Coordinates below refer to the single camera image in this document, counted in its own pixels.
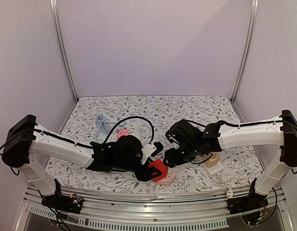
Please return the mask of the white cube adapter red print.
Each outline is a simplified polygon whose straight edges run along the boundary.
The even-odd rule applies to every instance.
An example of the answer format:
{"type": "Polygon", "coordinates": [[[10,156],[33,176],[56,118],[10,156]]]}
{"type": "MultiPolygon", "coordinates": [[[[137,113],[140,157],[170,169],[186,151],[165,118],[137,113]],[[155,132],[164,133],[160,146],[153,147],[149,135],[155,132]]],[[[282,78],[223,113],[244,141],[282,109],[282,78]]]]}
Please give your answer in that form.
{"type": "Polygon", "coordinates": [[[167,174],[172,174],[177,171],[178,171],[178,167],[173,167],[173,168],[167,167],[167,174]]]}

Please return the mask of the round pink socket base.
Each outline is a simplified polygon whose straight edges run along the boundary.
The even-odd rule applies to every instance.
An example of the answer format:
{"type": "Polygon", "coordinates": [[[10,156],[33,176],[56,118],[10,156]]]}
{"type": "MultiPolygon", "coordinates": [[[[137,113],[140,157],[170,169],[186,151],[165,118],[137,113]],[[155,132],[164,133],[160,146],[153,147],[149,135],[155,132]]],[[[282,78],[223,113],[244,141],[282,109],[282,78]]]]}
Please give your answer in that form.
{"type": "Polygon", "coordinates": [[[172,173],[172,174],[167,174],[165,178],[163,178],[161,180],[158,180],[155,183],[158,184],[158,185],[169,185],[175,180],[176,173],[177,172],[172,173]]]}

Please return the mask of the pink plug adapter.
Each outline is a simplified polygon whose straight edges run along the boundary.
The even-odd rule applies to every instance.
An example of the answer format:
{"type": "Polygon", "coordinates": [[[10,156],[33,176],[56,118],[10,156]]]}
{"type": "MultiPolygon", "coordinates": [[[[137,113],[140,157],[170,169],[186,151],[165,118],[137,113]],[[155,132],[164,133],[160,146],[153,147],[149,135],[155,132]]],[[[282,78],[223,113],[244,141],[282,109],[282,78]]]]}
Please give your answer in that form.
{"type": "Polygon", "coordinates": [[[118,134],[117,134],[117,139],[123,137],[123,136],[128,136],[130,134],[130,131],[127,129],[121,129],[119,130],[118,134]]]}

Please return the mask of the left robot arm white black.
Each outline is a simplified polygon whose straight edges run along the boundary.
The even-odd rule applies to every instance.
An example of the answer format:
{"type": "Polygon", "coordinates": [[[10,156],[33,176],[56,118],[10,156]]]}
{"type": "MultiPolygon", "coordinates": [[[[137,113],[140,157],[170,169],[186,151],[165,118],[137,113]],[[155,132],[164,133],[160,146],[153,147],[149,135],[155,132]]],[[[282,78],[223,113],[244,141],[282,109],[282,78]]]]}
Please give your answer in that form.
{"type": "Polygon", "coordinates": [[[0,146],[2,161],[16,168],[41,192],[56,209],[66,205],[59,193],[60,184],[51,178],[37,161],[36,155],[46,155],[74,163],[96,172],[130,171],[137,180],[146,182],[163,174],[155,167],[151,156],[163,150],[160,142],[140,139],[129,134],[116,141],[81,143],[45,129],[34,115],[27,115],[9,129],[6,141],[0,146]]]}

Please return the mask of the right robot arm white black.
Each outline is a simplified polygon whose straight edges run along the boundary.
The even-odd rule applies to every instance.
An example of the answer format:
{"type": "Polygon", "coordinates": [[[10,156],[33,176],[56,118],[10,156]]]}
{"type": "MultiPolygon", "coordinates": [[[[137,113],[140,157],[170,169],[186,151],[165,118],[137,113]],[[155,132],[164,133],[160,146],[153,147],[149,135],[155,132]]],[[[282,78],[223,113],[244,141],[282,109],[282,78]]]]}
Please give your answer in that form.
{"type": "Polygon", "coordinates": [[[252,182],[249,195],[243,200],[243,206],[248,210],[258,206],[262,197],[290,169],[297,167],[297,121],[290,110],[283,110],[280,116],[249,123],[218,121],[206,125],[203,131],[193,126],[193,122],[182,119],[166,132],[166,138],[179,146],[165,152],[163,162],[168,167],[188,163],[198,155],[233,147],[279,146],[280,150],[264,172],[252,182]]]}

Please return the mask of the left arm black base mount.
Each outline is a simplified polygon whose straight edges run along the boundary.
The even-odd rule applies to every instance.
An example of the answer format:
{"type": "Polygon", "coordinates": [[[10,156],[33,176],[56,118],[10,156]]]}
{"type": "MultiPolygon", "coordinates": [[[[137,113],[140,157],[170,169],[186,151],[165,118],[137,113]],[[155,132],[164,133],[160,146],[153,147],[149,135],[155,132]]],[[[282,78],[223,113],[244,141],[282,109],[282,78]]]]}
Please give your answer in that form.
{"type": "Polygon", "coordinates": [[[83,207],[84,198],[76,193],[66,195],[42,196],[42,204],[56,211],[65,211],[80,214],[83,207]]]}

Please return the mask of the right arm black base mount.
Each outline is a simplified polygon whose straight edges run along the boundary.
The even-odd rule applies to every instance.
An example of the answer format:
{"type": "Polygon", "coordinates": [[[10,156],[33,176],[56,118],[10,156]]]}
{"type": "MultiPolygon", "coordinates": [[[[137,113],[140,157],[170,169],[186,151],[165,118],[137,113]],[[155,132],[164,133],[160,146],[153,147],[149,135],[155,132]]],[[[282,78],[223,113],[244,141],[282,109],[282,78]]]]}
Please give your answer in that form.
{"type": "Polygon", "coordinates": [[[267,205],[267,196],[259,195],[257,193],[227,200],[227,209],[231,215],[259,209],[267,205]]]}

